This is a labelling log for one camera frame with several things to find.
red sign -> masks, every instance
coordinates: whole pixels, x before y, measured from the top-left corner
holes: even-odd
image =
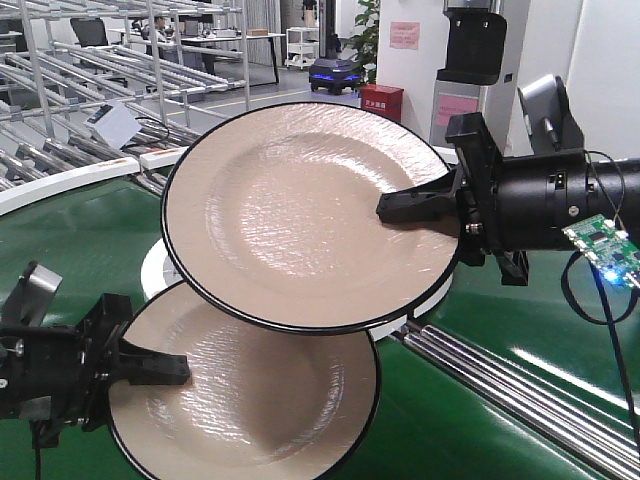
[[[420,23],[391,22],[391,48],[418,50],[420,41]]]
[[[438,114],[436,125],[446,127],[454,115],[478,111],[478,99],[473,97],[459,97],[457,95],[440,95],[438,98]]]

cable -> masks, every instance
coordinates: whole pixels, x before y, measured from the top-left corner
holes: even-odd
[[[615,168],[618,177],[620,177],[620,201],[618,202],[618,205],[616,205],[613,201],[613,199],[611,198],[611,196],[609,195],[609,192],[607,191],[607,189],[605,188],[604,184],[602,183],[602,179],[600,178],[600,175],[598,174],[593,161],[591,160],[591,154],[594,155],[600,155],[602,157],[605,157],[607,160],[609,160],[609,162],[611,162],[611,164],[613,165],[613,167]],[[626,184],[624,181],[624,175],[622,174],[622,170],[620,169],[620,166],[616,163],[616,161],[611,158],[609,155],[607,155],[604,152],[600,152],[598,150],[585,150],[585,156],[587,159],[587,165],[589,165],[589,169],[591,170],[591,173],[593,174],[594,178],[596,179],[596,182],[598,182],[598,186],[600,187],[600,190],[602,190],[602,193],[604,194],[605,198],[607,199],[607,201],[609,202],[609,204],[611,205],[611,208],[613,209],[614,215],[613,215],[613,220],[615,222],[617,222],[620,226],[620,228],[622,228],[622,230],[626,230],[626,227],[624,226],[624,222],[622,221],[622,218],[620,217],[620,210],[622,210],[622,205],[624,203],[624,195],[625,195],[625,190],[626,190]]]
[[[633,439],[636,443],[636,450],[638,453],[638,459],[640,460],[640,425],[638,424],[638,416],[636,415],[635,405],[633,402],[633,392],[631,391],[631,383],[629,382],[629,374],[627,373],[627,367],[624,363],[624,356],[622,355],[622,349],[620,348],[620,339],[618,338],[618,332],[616,331],[616,322],[613,320],[611,313],[611,306],[609,305],[609,299],[607,298],[607,292],[602,284],[600,278],[600,272],[598,269],[589,263],[591,268],[591,275],[596,283],[598,289],[598,295],[600,296],[600,302],[602,303],[602,309],[607,319],[607,327],[609,329],[609,336],[611,337],[611,345],[613,346],[613,353],[616,358],[616,365],[618,366],[618,373],[620,375],[620,381],[622,383],[622,390],[627,401],[627,409],[629,413],[629,422],[631,423],[631,430],[633,432]]]
[[[157,123],[158,125],[160,125],[162,128],[164,128],[166,130],[165,135],[164,135],[164,137],[159,138],[157,140],[150,140],[148,142],[130,143],[129,145],[125,145],[124,147],[121,148],[121,150],[123,150],[123,151],[128,150],[130,148],[134,148],[134,147],[144,147],[145,145],[155,145],[156,143],[160,143],[160,142],[164,142],[165,140],[168,140],[169,137],[171,136],[171,130],[169,130],[169,127],[167,127],[164,123],[162,123],[157,118],[142,116],[142,117],[135,117],[135,119],[136,120],[151,120],[152,122]]]
[[[569,271],[571,270],[571,267],[573,267],[573,265],[581,257],[582,257],[582,254],[580,252],[577,252],[577,251],[573,252],[571,257],[569,257],[569,261],[565,265],[564,270],[562,271],[562,276],[560,277],[560,288],[562,289],[562,294],[564,295],[564,298],[567,301],[567,303],[569,304],[569,306],[571,307],[571,309],[574,312],[576,312],[580,316],[580,318],[586,320],[589,323],[593,323],[595,325],[607,325],[606,321],[598,320],[598,319],[592,317],[591,315],[589,315],[580,306],[580,304],[576,300],[575,295],[573,294],[573,290],[571,288],[571,283],[569,282]],[[636,290],[636,289],[631,290],[631,296],[629,297],[629,304],[627,305],[627,309],[622,313],[622,315],[620,315],[618,318],[613,320],[614,324],[622,322],[627,317],[629,317],[629,315],[631,315],[633,310],[636,308],[636,305],[638,303],[638,298],[639,297],[640,297],[640,293],[638,292],[638,290]]]
[[[618,177],[620,178],[621,189],[620,189],[620,200],[618,201],[617,204],[613,201],[613,199],[609,195],[609,192],[607,192],[607,189],[602,183],[602,180],[600,179],[600,176],[591,159],[592,154],[605,157],[609,162],[611,162],[616,172],[618,173]],[[622,221],[622,218],[620,216],[620,211],[622,210],[622,205],[624,203],[624,196],[625,196],[625,190],[626,190],[624,175],[622,174],[622,170],[620,169],[620,166],[609,155],[597,150],[585,151],[585,155],[587,159],[587,164],[589,165],[589,169],[591,170],[593,176],[596,179],[596,182],[598,182],[598,185],[602,190],[602,193],[604,194],[605,198],[607,199],[607,201],[611,205],[611,208],[614,211],[614,217],[613,217],[614,221],[618,223],[620,228],[622,228],[623,230],[626,230],[624,226],[624,222]],[[581,318],[583,318],[584,320],[590,323],[594,323],[596,325],[606,325],[609,330],[609,337],[611,339],[611,345],[613,347],[613,354],[616,360],[618,374],[620,376],[620,382],[622,384],[625,400],[627,402],[627,412],[629,414],[629,423],[631,424],[633,439],[635,442],[638,459],[640,460],[640,422],[638,421],[638,416],[636,414],[635,404],[633,401],[633,392],[631,390],[631,383],[629,381],[629,374],[627,372],[624,356],[622,354],[622,349],[620,347],[620,339],[618,337],[618,332],[616,331],[616,324],[628,318],[629,315],[631,315],[631,313],[635,309],[638,303],[638,298],[640,297],[640,291],[635,288],[632,289],[631,295],[629,297],[629,303],[627,305],[626,310],[618,318],[613,318],[613,313],[611,312],[611,305],[609,303],[609,298],[607,296],[607,292],[605,290],[604,284],[602,283],[600,272],[593,264],[591,264],[591,262],[589,262],[591,276],[593,277],[593,281],[596,285],[596,289],[598,290],[600,304],[602,306],[602,310],[604,311],[606,320],[602,321],[592,317],[587,312],[585,312],[585,310],[580,306],[580,304],[575,298],[575,295],[573,294],[573,291],[571,290],[571,285],[569,283],[569,271],[581,256],[582,254],[578,251],[574,252],[571,255],[562,272],[562,276],[560,277],[560,287],[562,289],[564,298],[567,300],[567,303],[569,304],[569,306],[574,312],[576,312]]]
[[[40,422],[29,422],[29,426],[31,427],[31,446],[34,451],[35,480],[42,480],[42,453],[38,436]]]

white cart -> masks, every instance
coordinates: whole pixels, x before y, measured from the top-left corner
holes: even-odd
[[[318,58],[318,27],[287,28],[287,59],[285,65],[302,70]]]

blue light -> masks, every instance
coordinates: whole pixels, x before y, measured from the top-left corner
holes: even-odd
[[[618,273],[613,270],[607,270],[603,273],[603,276],[604,279],[609,283],[618,283],[618,280],[620,279]]]

circuit board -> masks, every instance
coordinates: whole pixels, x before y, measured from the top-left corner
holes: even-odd
[[[562,232],[609,283],[640,288],[640,250],[613,220],[596,215]]]

